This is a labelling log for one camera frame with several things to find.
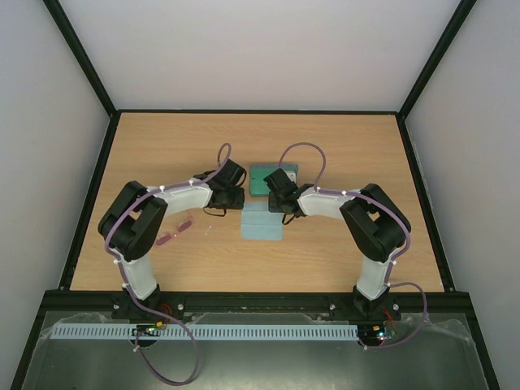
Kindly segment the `grey glasses case green lining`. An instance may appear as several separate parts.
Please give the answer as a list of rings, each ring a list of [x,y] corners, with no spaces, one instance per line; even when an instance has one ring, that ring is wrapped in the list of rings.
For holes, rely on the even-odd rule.
[[[264,178],[273,173],[278,168],[284,171],[294,171],[298,173],[299,166],[296,163],[283,162],[278,166],[277,162],[257,162],[249,167],[249,195],[251,197],[267,197],[269,195],[269,188],[267,187]]]

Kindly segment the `light blue cleaning cloth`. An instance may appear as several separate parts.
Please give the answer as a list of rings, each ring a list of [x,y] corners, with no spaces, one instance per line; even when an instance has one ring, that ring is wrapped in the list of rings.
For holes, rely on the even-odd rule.
[[[281,241],[283,238],[283,214],[269,211],[265,201],[244,204],[240,219],[240,236],[246,240]]]

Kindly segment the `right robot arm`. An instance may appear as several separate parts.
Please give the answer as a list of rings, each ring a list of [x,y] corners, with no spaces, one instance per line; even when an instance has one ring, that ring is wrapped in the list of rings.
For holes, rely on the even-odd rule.
[[[411,244],[411,224],[377,184],[356,190],[298,186],[278,168],[264,178],[277,210],[290,219],[328,217],[343,220],[363,255],[353,288],[353,306],[363,318],[374,317],[388,295],[389,277],[398,257]]]

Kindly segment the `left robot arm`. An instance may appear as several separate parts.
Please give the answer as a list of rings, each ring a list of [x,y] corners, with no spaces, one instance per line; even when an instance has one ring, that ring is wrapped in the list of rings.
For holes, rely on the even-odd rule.
[[[150,260],[163,220],[194,209],[221,210],[222,215],[241,210],[246,176],[242,166],[227,159],[217,169],[178,184],[146,187],[130,181],[124,185],[97,228],[123,280],[125,300],[116,313],[137,318],[172,316],[159,302],[160,287]]]

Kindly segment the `pink sunglasses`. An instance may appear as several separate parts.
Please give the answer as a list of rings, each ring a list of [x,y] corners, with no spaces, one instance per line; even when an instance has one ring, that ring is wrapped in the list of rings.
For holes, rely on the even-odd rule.
[[[187,232],[194,224],[193,215],[186,211],[183,218],[171,226],[171,229],[160,231],[155,239],[156,247],[164,246],[174,240],[176,237]]]

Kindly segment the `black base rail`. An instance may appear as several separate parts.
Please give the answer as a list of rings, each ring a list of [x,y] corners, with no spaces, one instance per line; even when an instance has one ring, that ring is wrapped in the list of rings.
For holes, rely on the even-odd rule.
[[[156,292],[141,304],[187,322],[195,314],[309,314],[331,321],[375,323],[403,314],[464,314],[475,317],[467,292],[428,292],[423,300],[419,292],[390,292],[379,303],[362,304],[351,292],[340,293],[226,293]],[[126,292],[49,290],[42,298],[38,314],[48,311],[107,312],[115,319],[133,322],[151,319],[139,309]]]

